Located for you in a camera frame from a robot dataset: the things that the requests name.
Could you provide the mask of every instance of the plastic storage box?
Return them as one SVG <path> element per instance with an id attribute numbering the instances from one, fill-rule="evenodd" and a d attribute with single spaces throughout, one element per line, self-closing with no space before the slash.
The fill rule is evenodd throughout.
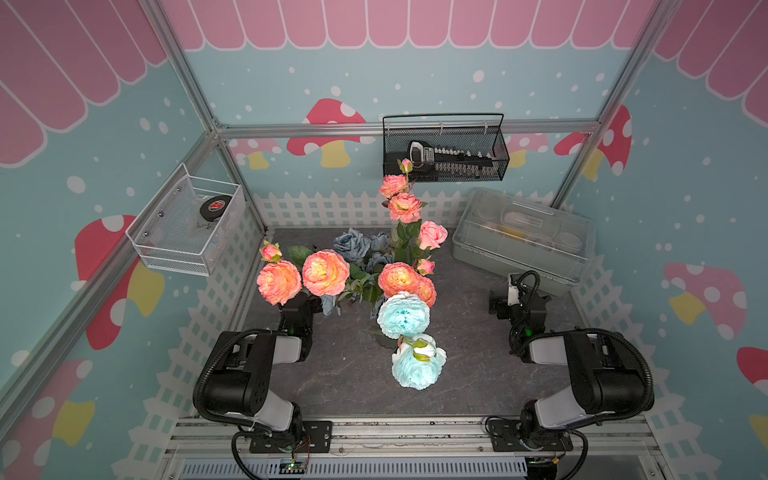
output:
<path id="1" fill-rule="evenodd" d="M 594 238 L 588 218 L 478 188 L 453 234 L 453 257 L 502 276 L 536 270 L 539 289 L 561 296 L 581 283 Z"/>

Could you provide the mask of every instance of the red mushroom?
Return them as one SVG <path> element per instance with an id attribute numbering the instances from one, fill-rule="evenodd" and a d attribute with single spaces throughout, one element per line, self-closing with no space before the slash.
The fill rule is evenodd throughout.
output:
<path id="1" fill-rule="evenodd" d="M 114 215 L 88 224 L 74 239 L 74 254 L 80 280 L 72 282 L 79 290 L 112 251 L 135 217 Z M 101 306 L 85 330 L 88 343 L 95 350 L 110 346 L 120 333 L 126 299 L 133 300 L 144 316 L 149 316 L 163 293 L 165 278 L 151 272 L 137 258 Z"/>
<path id="2" fill-rule="evenodd" d="M 366 121 L 354 108 L 333 98 L 318 101 L 304 119 L 305 124 L 364 124 Z M 344 148 L 344 141 L 371 144 L 373 137 L 319 137 L 291 138 L 288 151 L 296 156 L 311 154 L 318 148 L 323 150 L 320 164 L 326 168 L 343 168 L 351 159 Z"/>
<path id="3" fill-rule="evenodd" d="M 48 463 L 51 439 L 64 440 L 71 447 L 80 442 L 96 413 L 96 405 L 67 399 L 92 368 L 91 360 L 61 364 L 11 438 L 2 446 L 4 478 L 37 480 Z"/>
<path id="4" fill-rule="evenodd" d="M 717 332 L 726 340 L 739 334 L 746 321 L 746 293 L 739 277 L 730 270 L 711 266 L 668 263 L 663 288 L 675 285 L 685 293 L 670 298 L 672 310 L 683 322 L 692 325 L 709 310 Z"/>
<path id="5" fill-rule="evenodd" d="M 555 145 L 554 152 L 557 155 L 571 155 L 578 151 L 584 143 L 586 134 L 570 134 L 560 143 Z M 629 110 L 621 105 L 614 120 L 603 135 L 597 149 L 592 152 L 587 164 L 584 166 L 584 176 L 589 180 L 598 179 L 598 168 L 603 158 L 608 159 L 608 165 L 614 175 L 621 175 L 627 167 L 629 152 L 632 148 L 632 117 Z"/>
<path id="6" fill-rule="evenodd" d="M 509 150 L 508 168 L 525 165 L 525 152 L 535 151 L 543 154 L 549 150 L 549 138 L 546 134 L 512 134 L 506 139 Z"/>
<path id="7" fill-rule="evenodd" d="M 768 350 L 745 346 L 736 354 L 739 370 L 758 390 L 768 395 Z"/>
<path id="8" fill-rule="evenodd" d="M 232 155 L 239 165 L 245 165 L 245 159 L 248 159 L 248 166 L 251 170 L 264 170 L 269 168 L 270 162 L 264 158 L 264 153 L 281 154 L 283 150 L 273 138 L 249 138 L 230 140 L 228 144 Z"/>

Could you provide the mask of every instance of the light blue rose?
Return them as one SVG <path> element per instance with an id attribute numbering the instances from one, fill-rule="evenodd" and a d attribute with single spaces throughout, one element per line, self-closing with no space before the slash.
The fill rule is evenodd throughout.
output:
<path id="1" fill-rule="evenodd" d="M 418 296 L 400 292 L 384 302 L 376 321 L 391 339 L 419 335 L 429 326 L 429 307 Z"/>
<path id="2" fill-rule="evenodd" d="M 392 354 L 392 376 L 400 386 L 423 390 L 437 381 L 447 357 L 445 350 L 437 348 L 429 335 L 416 335 L 412 340 L 423 340 L 427 347 L 414 349 L 403 343 L 397 353 Z M 422 360 L 415 358 L 414 353 L 419 353 Z"/>
<path id="3" fill-rule="evenodd" d="M 373 273 L 376 265 L 386 265 L 387 263 L 394 263 L 395 255 L 393 253 L 380 253 L 373 252 L 373 255 L 368 259 L 368 263 L 364 270 L 368 273 Z"/>
<path id="4" fill-rule="evenodd" d="M 360 263 L 371 247 L 371 239 L 350 228 L 333 240 L 333 249 L 350 263 Z"/>

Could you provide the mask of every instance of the pink rose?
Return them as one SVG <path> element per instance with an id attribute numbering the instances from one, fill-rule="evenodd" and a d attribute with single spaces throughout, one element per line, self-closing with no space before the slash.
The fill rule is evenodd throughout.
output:
<path id="1" fill-rule="evenodd" d="M 416 198 L 416 195 L 397 194 L 389 199 L 389 218 L 395 221 L 413 223 L 421 220 L 422 215 L 419 213 L 421 209 L 422 201 Z"/>
<path id="2" fill-rule="evenodd" d="M 301 276 L 296 265 L 281 260 L 277 263 L 268 263 L 256 278 L 259 292 L 267 302 L 276 305 L 294 298 L 301 290 Z"/>
<path id="3" fill-rule="evenodd" d="M 261 247 L 261 260 L 265 260 L 270 263 L 279 262 L 283 258 L 283 252 L 280 251 L 280 244 L 264 241 L 264 246 Z"/>
<path id="4" fill-rule="evenodd" d="M 392 198 L 401 192 L 408 190 L 408 179 L 405 175 L 387 175 L 384 184 L 379 188 L 379 193 L 384 198 Z"/>
<path id="5" fill-rule="evenodd" d="M 424 222 L 419 232 L 419 248 L 422 250 L 440 248 L 440 243 L 445 242 L 446 238 L 448 238 L 448 231 L 442 225 L 435 222 Z"/>
<path id="6" fill-rule="evenodd" d="M 421 275 L 429 275 L 435 270 L 435 262 L 430 262 L 427 259 L 422 258 L 419 260 L 419 264 L 416 266 L 416 270 Z"/>

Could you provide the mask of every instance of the light blue wall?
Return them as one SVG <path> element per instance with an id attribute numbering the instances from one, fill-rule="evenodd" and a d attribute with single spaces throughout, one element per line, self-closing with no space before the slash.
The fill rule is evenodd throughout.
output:
<path id="1" fill-rule="evenodd" d="M 611 286 L 597 300 L 620 293 L 630 321 L 642 325 L 641 342 L 655 346 L 646 352 L 667 394 L 657 387 L 650 420 L 680 480 L 768 475 L 768 445 L 750 426 L 752 415 L 768 416 L 768 398 L 737 365 L 739 348 L 768 349 L 768 131 L 740 103 L 653 58 L 624 103 L 635 140 L 626 169 L 614 176 L 603 160 L 597 181 L 582 177 L 567 201 L 598 222 L 601 275 Z M 683 291 L 665 276 L 669 263 L 735 273 L 747 298 L 740 333 L 721 337 L 708 311 L 680 321 L 670 298 Z M 596 288 L 578 293 L 584 308 L 597 325 L 614 321 L 584 296 Z M 719 301 L 732 299 L 723 291 Z M 625 322 L 618 328 L 631 331 Z"/>

